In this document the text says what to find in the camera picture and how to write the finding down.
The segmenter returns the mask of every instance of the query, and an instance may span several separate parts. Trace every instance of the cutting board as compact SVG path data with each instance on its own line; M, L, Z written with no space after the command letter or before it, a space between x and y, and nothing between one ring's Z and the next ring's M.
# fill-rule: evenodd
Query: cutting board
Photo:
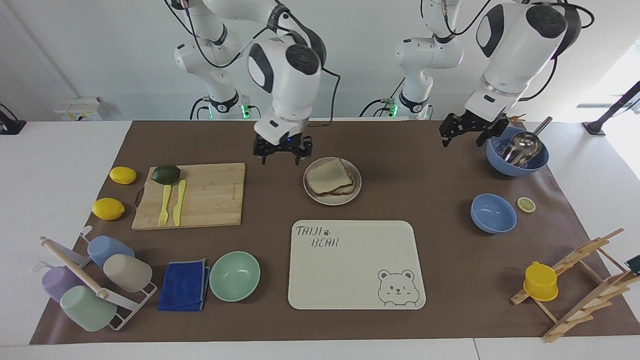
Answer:
M296 222L289 303L300 310L422 308L426 295L413 228L404 221Z
M240 225L244 194L244 163L179 165L180 178L187 181L179 227ZM173 207L178 203L178 184L173 185L167 211L169 220L158 226L163 185L151 180L149 169L144 194L131 229L175 229Z

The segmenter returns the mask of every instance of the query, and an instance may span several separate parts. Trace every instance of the bread slice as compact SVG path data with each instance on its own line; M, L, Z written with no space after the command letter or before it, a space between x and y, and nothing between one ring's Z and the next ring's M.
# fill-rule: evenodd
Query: bread slice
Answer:
M311 191L318 195L353 184L353 179L340 158L334 158L309 170L306 180Z
M351 178L351 181L353 182L353 184L337 188L334 191L330 192L329 194L330 195L349 195L350 193L353 193L353 190L356 189L356 182L353 179L353 176L351 174L349 174L349 177Z

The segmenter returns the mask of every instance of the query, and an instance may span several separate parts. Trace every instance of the folded blue cloth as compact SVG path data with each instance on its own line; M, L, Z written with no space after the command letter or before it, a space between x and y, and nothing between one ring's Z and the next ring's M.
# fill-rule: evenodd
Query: folded blue cloth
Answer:
M210 268L205 259L169 263L164 272L158 310L201 311Z

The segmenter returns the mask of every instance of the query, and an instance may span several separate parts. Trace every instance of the white cup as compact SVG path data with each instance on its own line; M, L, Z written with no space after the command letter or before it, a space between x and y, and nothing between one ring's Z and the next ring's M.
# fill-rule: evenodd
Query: white cup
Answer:
M144 289L153 275L151 266L124 254L112 255L104 262L102 271L109 280L129 293Z

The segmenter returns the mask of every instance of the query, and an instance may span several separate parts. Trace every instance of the white wall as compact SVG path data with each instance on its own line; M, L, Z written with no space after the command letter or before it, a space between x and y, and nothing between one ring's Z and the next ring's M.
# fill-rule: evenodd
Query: white wall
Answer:
M531 120L546 115L561 120L558 116L574 108L580 94L640 37L639 1L575 1L595 13L596 24L560 57L548 90L512 113L526 112ZM408 37L430 36L420 19L419 0L286 3L325 41L327 68L343 75L336 103L340 117L357 116L367 102L390 95L403 76L394 61L396 44ZM482 3L465 1L459 28ZM20 22L32 37L20 29ZM261 28L238 21L227 25L243 39ZM54 98L71 96L74 89L82 96L102 97L110 117L122 120L184 119L193 101L204 95L200 80L173 62L175 46L190 37L162 0L0 0L0 33L0 101L27 120L53 120ZM461 41L466 51L462 64L433 71L434 119L461 112L486 67L474 30ZM230 69L236 84L253 103L267 108L269 97L251 82L245 64L238 61ZM547 71L533 81L532 92L544 83ZM313 116L328 116L333 81L323 74Z

